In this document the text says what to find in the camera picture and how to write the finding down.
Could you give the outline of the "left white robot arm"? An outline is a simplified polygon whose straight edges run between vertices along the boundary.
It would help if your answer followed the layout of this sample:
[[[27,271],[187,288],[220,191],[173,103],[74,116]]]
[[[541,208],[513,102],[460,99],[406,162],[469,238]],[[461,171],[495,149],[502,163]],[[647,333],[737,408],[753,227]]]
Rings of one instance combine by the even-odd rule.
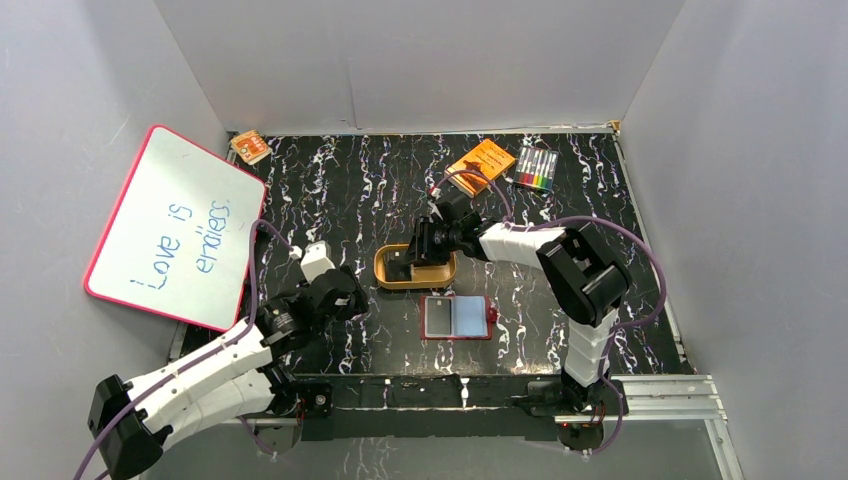
[[[171,364],[130,380],[101,380],[87,426],[107,474],[134,479],[179,441],[237,416],[290,414],[299,391],[283,357],[367,310],[353,269],[342,265],[269,299],[254,318]]]

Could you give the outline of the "red card holder wallet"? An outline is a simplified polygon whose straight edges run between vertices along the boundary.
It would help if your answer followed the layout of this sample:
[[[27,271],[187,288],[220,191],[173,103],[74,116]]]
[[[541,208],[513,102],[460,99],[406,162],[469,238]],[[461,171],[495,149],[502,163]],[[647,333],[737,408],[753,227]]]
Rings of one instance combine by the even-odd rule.
[[[447,337],[425,336],[425,299],[443,297],[452,301],[452,333]],[[449,295],[420,298],[420,336],[424,340],[489,340],[499,316],[495,305],[487,296]]]

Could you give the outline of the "orange oval tray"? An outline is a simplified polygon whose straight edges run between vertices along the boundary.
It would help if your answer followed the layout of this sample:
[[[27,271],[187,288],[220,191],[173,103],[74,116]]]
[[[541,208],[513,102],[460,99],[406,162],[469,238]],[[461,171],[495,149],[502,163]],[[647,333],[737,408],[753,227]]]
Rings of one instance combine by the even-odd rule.
[[[445,264],[416,267],[402,265],[406,244],[387,244],[374,256],[374,275],[378,285],[386,290],[443,289],[454,280],[457,272],[457,255],[453,253]]]

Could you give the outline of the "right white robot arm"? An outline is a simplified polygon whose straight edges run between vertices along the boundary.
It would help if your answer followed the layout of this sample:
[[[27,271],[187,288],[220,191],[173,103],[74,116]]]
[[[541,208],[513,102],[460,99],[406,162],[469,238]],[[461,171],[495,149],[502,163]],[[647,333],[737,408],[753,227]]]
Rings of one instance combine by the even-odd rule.
[[[516,226],[481,216],[463,195],[439,199],[420,217],[407,250],[389,261],[391,272],[441,266],[453,253],[485,262],[509,262],[542,271],[569,321],[561,366],[563,403],[590,413],[603,399],[607,343],[632,277],[589,224]]]

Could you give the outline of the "stack of black credit cards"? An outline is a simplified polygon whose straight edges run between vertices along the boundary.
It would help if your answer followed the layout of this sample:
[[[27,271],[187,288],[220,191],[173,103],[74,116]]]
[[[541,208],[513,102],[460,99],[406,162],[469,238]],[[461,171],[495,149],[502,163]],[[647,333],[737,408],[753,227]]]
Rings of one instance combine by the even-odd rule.
[[[412,279],[412,266],[405,264],[405,252],[390,250],[383,255],[385,279],[388,282],[407,282]]]

